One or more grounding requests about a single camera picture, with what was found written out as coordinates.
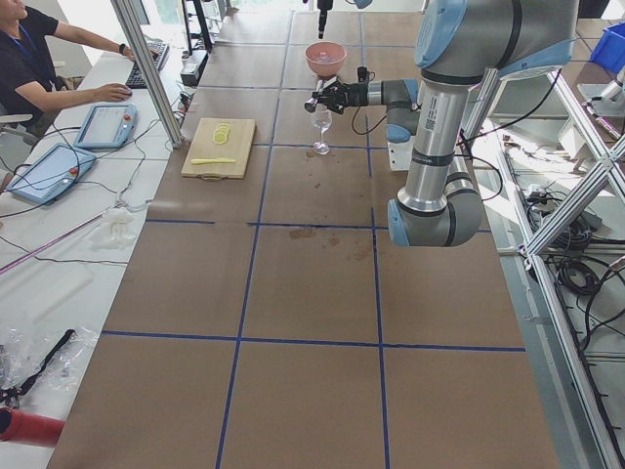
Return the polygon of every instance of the blue bin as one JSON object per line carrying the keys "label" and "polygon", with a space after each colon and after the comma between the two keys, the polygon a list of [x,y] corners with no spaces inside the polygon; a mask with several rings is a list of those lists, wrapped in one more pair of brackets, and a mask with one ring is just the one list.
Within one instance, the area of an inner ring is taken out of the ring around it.
{"label": "blue bin", "polygon": [[602,40],[590,56],[590,62],[615,73],[625,65],[625,22],[604,29]]}

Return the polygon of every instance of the blue lanyard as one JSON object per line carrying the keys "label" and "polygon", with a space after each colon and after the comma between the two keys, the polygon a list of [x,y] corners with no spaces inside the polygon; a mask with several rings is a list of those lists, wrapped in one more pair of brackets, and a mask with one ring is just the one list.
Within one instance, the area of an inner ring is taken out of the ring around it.
{"label": "blue lanyard", "polygon": [[[28,34],[28,31],[26,31],[25,28],[23,28],[20,24],[20,31],[21,34],[23,35],[23,37],[25,37],[28,42],[30,43],[30,47],[32,47],[32,51],[39,56],[38,51],[37,51],[37,46],[35,46],[34,41],[32,40],[32,38],[30,37],[30,34]],[[37,61],[35,59],[35,57],[30,53],[30,51],[28,49],[26,49],[25,47],[23,47],[23,44],[16,39],[15,37],[11,37],[11,40],[15,43],[16,46],[18,46],[18,49],[20,49],[20,51],[24,54],[24,56],[26,57],[26,59],[30,62],[30,64],[39,71],[39,73],[41,74],[41,76],[43,76],[45,79],[47,79],[48,81],[52,82],[54,84],[55,82],[55,76],[53,73],[50,72],[50,69],[46,67],[45,61],[40,57],[39,61]]]}

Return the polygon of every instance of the white desk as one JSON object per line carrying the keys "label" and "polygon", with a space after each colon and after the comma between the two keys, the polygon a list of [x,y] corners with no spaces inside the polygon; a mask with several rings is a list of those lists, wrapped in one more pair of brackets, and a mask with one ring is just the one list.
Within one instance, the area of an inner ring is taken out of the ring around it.
{"label": "white desk", "polygon": [[[180,50],[172,47],[160,76],[170,103],[174,104],[180,91]],[[132,63],[119,56],[106,53],[85,77],[81,88],[95,88],[110,82],[124,82]],[[128,101],[139,110],[132,138],[140,136],[150,123],[158,120],[147,90],[134,90]],[[74,107],[61,112],[55,121],[57,128],[82,124],[91,105]],[[73,143],[77,132],[63,131],[65,138]],[[30,154],[32,163],[54,144],[63,142],[55,133],[43,139]],[[151,199],[169,158],[171,145],[163,126],[157,122],[140,137],[136,144],[104,156],[95,162],[81,183],[60,200],[46,207],[10,218],[2,219],[4,227],[0,235],[26,249],[35,249],[51,239],[63,235],[103,212],[115,203],[116,195],[96,184],[107,186],[115,192],[126,188],[131,175],[141,165],[132,186],[124,193],[130,206],[141,206]],[[12,194],[0,195],[0,214],[20,212],[33,204],[20,200]],[[146,211],[133,213],[129,231],[136,236],[142,229]],[[90,236],[101,224],[97,221],[76,234],[62,240],[44,251],[40,257],[53,259],[84,259],[125,263],[130,259],[135,242],[124,248],[94,249]],[[0,265],[4,266],[23,254],[14,246],[0,240]],[[125,265],[53,263],[29,259],[11,269],[0,278],[0,330],[18,328],[26,338],[32,339],[37,361],[53,347],[63,333],[73,328],[85,344],[73,344],[73,350],[82,349],[80,357],[73,360],[70,378],[64,383],[68,389],[53,389],[53,381],[42,378],[21,399],[24,411],[65,419],[78,390],[78,383],[91,357],[96,337],[102,330],[104,320],[123,277]],[[52,454],[48,448],[29,447],[11,443],[0,444],[0,469],[23,467],[45,468]]]}

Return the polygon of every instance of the black shirt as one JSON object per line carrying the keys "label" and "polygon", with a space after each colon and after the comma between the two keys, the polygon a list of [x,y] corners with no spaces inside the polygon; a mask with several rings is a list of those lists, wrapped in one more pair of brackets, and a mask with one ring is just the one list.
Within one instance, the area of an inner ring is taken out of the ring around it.
{"label": "black shirt", "polygon": [[52,91],[55,68],[45,36],[55,33],[59,20],[34,8],[26,7],[26,11],[28,16],[20,21],[21,47],[17,39],[0,31],[0,102],[11,114],[32,114],[28,123],[33,123],[43,111],[15,90],[38,81],[46,91]]}

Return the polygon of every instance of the cutting board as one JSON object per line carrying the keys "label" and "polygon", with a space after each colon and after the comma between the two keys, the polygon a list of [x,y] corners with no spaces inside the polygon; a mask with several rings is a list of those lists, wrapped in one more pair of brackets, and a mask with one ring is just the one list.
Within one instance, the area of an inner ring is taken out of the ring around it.
{"label": "cutting board", "polygon": [[[213,142],[213,133],[219,124],[230,126],[228,141],[222,145]],[[254,119],[200,119],[195,136],[188,149],[181,174],[188,178],[215,177],[243,179],[250,156],[256,121]],[[191,164],[192,159],[232,158],[234,163]]]}

